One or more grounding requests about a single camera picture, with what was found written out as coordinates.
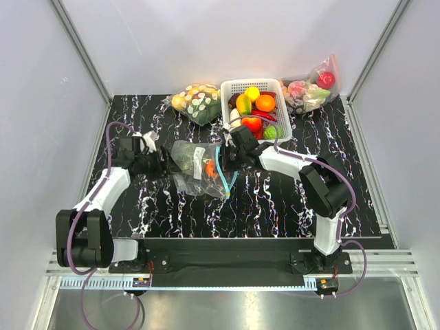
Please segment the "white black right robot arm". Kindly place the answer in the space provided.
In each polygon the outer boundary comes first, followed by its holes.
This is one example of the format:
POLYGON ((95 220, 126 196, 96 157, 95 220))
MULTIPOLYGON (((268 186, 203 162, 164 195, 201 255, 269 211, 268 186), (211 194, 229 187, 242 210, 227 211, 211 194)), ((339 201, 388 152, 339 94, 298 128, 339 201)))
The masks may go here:
POLYGON ((223 131, 230 134, 221 146, 221 170, 234 172, 246 166, 272 171, 301 182, 306 202, 316 214, 316 233, 309 258, 316 270, 328 272, 342 253, 344 217, 356 204, 355 192, 331 154, 304 155, 276 144, 260 143, 244 125, 223 131))

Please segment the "clear blue-zip food bag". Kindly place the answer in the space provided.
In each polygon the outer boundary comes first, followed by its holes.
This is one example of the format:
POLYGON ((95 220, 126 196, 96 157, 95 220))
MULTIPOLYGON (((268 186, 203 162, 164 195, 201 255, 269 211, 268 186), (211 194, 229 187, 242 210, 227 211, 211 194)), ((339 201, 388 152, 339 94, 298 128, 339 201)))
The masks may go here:
POLYGON ((193 197, 230 198, 238 173, 222 169, 220 143, 193 144, 178 140, 174 142, 170 155, 180 170, 173 176, 179 193, 193 197))

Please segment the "white perforated plastic basket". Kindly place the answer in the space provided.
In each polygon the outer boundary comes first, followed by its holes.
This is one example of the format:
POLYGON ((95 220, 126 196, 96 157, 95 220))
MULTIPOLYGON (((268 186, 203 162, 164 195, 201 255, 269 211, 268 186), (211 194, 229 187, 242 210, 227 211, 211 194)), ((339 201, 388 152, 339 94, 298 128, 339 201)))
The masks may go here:
POLYGON ((244 123, 261 142, 287 142, 292 137, 281 84, 273 78, 227 80, 221 84, 222 122, 244 123))

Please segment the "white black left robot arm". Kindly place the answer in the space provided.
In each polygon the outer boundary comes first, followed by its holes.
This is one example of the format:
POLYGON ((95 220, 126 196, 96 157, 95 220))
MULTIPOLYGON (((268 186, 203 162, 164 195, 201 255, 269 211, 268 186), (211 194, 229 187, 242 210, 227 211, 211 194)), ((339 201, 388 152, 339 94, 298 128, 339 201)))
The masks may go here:
POLYGON ((135 239, 114 239, 108 217, 122 193, 132 181, 144 176, 149 180, 170 175, 177 166, 163 146, 156 146, 153 131, 122 137, 118 150, 110 158, 110 167, 102 171, 96 185, 71 210, 56 215, 56 255, 61 267, 77 272, 80 267, 106 268, 124 262, 133 272, 148 265, 148 255, 135 239))

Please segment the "green netted fake melon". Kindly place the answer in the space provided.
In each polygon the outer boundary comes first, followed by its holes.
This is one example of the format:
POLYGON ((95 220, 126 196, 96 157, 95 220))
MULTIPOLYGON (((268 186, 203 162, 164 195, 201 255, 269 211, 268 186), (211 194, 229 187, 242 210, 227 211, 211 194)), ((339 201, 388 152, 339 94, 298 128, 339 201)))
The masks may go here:
POLYGON ((182 173, 194 175, 195 168, 201 169, 201 160, 205 148, 186 141, 176 141, 171 150, 171 157, 182 173))

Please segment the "orange fake tomato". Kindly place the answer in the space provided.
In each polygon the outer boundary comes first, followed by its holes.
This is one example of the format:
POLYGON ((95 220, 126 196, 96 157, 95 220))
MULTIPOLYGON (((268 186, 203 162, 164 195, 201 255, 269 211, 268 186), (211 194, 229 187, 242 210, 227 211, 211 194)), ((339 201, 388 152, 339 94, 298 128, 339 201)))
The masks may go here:
POLYGON ((214 160, 209 160, 206 162, 204 171, 206 176, 210 179, 216 179, 218 177, 217 167, 214 160))

